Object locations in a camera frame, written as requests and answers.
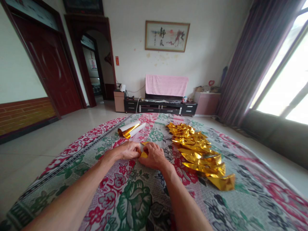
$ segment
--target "pink towel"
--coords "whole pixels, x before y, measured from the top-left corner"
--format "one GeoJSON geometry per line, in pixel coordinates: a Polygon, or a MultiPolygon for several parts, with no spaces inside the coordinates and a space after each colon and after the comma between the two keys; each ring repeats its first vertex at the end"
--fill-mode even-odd
{"type": "Polygon", "coordinates": [[[152,95],[185,96],[188,78],[168,75],[146,75],[145,92],[152,95]]]}

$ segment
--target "red heart decoration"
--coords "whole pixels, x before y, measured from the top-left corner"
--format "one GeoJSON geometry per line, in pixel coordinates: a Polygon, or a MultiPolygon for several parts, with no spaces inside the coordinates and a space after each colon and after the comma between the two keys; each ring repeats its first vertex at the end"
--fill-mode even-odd
{"type": "Polygon", "coordinates": [[[214,83],[215,83],[215,81],[214,81],[214,80],[210,80],[210,81],[209,81],[209,86],[213,86],[213,85],[214,85],[214,83]]]}

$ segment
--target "bedsheet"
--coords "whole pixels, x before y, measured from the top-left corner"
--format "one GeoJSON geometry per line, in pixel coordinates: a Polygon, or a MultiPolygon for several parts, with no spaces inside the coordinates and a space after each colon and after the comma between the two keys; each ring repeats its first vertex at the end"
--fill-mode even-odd
{"type": "MultiPolygon", "coordinates": [[[[171,114],[143,113],[104,123],[69,145],[20,196],[1,230],[20,230],[126,139],[117,129],[135,120],[146,127],[131,140],[159,144],[214,230],[308,230],[308,202],[248,148],[213,128],[171,114]],[[202,131],[221,153],[226,174],[236,174],[235,190],[223,192],[197,172],[188,172],[166,124],[186,123],[202,131]]],[[[79,230],[176,229],[162,174],[137,159],[119,160],[102,179],[79,230]]]]}

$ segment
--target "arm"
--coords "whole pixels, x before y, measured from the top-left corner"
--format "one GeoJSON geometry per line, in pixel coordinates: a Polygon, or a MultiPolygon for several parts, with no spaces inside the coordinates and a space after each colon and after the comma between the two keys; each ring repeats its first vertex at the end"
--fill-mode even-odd
{"type": "Polygon", "coordinates": [[[163,149],[154,143],[148,143],[144,147],[144,150],[146,149],[149,151],[148,158],[140,157],[139,161],[147,167],[160,170],[164,176],[177,230],[213,231],[201,209],[182,184],[174,166],[165,158],[163,149]]]}
{"type": "Polygon", "coordinates": [[[97,164],[68,187],[23,230],[78,230],[97,187],[113,164],[119,159],[139,156],[140,144],[132,141],[108,151],[97,164]]]}

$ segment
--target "tv stand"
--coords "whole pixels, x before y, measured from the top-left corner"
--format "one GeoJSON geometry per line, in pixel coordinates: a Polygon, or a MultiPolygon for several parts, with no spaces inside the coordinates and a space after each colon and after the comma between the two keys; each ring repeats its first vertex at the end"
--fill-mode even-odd
{"type": "Polygon", "coordinates": [[[180,116],[194,116],[197,103],[182,103],[180,101],[168,101],[168,102],[148,102],[148,101],[139,101],[137,106],[137,100],[124,100],[125,112],[136,112],[137,113],[166,113],[166,114],[175,114],[180,116]]]}

